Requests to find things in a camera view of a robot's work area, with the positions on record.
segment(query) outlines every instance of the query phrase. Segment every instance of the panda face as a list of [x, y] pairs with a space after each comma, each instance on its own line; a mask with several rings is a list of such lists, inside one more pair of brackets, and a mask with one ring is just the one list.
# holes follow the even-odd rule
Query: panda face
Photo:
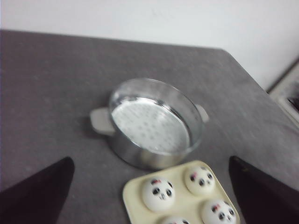
[[203, 195], [214, 189], [215, 179], [206, 167], [192, 167], [185, 173], [185, 184], [192, 194]]
[[183, 217], [170, 216], [163, 220], [161, 224], [191, 224]]
[[162, 177], [154, 177], [144, 183], [142, 199], [150, 210], [163, 211], [173, 205], [175, 190], [170, 181]]
[[209, 200], [202, 209], [202, 221], [205, 224], [235, 224], [234, 209], [223, 200]]

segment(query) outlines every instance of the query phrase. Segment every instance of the white wall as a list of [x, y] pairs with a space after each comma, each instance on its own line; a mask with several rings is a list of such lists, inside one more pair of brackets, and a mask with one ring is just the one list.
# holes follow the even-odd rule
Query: white wall
[[219, 47], [264, 89], [299, 56], [298, 0], [2, 0], [1, 28]]

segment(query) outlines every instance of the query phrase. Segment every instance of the gray table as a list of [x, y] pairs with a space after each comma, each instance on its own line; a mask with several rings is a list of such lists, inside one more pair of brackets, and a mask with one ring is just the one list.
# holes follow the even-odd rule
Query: gray table
[[240, 215], [231, 155], [299, 189], [298, 129], [226, 51], [11, 31], [1, 32], [1, 189], [70, 156], [58, 223], [128, 223], [122, 188], [149, 171], [119, 159], [88, 116], [134, 77], [168, 82], [206, 108], [203, 142], [186, 161], [209, 164]]

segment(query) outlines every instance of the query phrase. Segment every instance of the gray tabletop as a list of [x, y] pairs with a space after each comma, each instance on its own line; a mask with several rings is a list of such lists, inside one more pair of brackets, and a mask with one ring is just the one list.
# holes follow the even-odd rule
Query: gray tabletop
[[185, 161], [228, 175], [237, 155], [299, 189], [299, 131], [226, 51], [1, 31], [1, 189], [70, 156], [76, 166], [59, 224], [129, 223], [124, 184], [150, 171], [119, 159], [90, 125], [111, 90], [135, 77], [165, 81], [210, 115]]

